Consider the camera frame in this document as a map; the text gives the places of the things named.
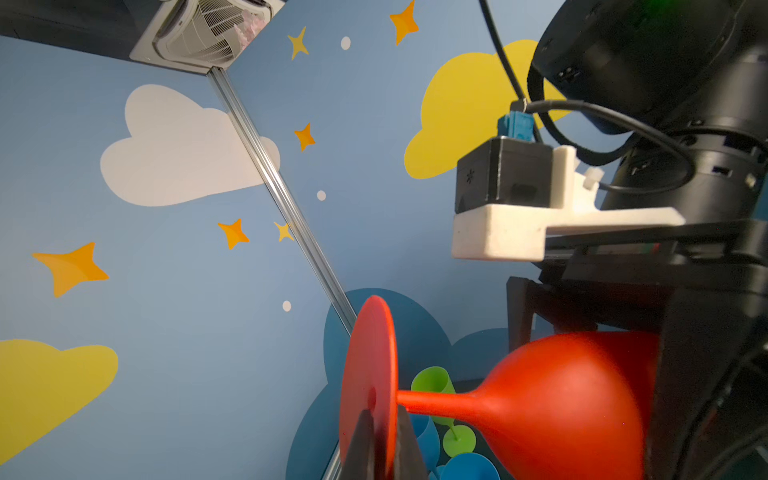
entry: air conditioning unit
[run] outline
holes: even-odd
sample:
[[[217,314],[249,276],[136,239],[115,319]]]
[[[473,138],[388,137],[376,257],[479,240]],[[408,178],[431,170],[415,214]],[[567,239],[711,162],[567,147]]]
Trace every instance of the air conditioning unit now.
[[[196,73],[226,68],[283,5],[283,0],[167,0],[131,59]]]

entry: yellow cloud decal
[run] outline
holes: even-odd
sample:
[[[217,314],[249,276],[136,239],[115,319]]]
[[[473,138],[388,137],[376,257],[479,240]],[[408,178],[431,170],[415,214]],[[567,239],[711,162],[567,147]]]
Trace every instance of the yellow cloud decal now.
[[[109,387],[118,356],[106,346],[59,351],[32,340],[0,342],[0,465]]]
[[[526,79],[536,42],[520,40],[504,48],[512,69],[528,94]],[[563,99],[545,85],[545,98]],[[422,102],[422,130],[406,148],[406,170],[418,179],[437,177],[464,155],[496,135],[496,122],[517,96],[498,55],[468,53],[452,58],[429,82]],[[555,112],[553,120],[567,112]]]

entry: white 3d-printed bracket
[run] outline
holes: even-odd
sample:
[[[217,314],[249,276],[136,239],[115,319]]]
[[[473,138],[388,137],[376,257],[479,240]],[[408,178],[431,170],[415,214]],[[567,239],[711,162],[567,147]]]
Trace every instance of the white 3d-printed bracket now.
[[[554,149],[550,208],[488,204],[453,218],[454,258],[539,262],[547,235],[676,226],[685,219],[672,207],[598,210],[599,168],[576,172],[573,147]]]

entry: wine glass base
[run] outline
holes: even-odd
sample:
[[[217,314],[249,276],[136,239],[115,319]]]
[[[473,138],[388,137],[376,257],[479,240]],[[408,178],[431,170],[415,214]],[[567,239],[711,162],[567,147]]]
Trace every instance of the wine glass base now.
[[[466,425],[456,425],[453,431],[448,430],[442,437],[442,448],[449,457],[453,458],[462,453],[475,451],[477,441],[474,430]]]

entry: green plastic cup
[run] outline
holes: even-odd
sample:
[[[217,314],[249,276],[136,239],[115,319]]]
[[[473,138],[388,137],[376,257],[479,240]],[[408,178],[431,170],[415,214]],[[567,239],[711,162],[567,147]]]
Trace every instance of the green plastic cup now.
[[[431,366],[419,372],[411,382],[413,392],[456,394],[448,370],[441,366]],[[462,453],[475,451],[477,436],[475,431],[466,425],[454,425],[454,420],[446,417],[432,417],[432,421],[447,426],[448,430],[442,437],[442,447],[449,457],[453,458]]]
[[[456,393],[448,370],[441,366],[431,366],[419,372],[411,382],[411,390],[414,392]],[[453,427],[453,419],[432,417],[432,421],[439,425]]]

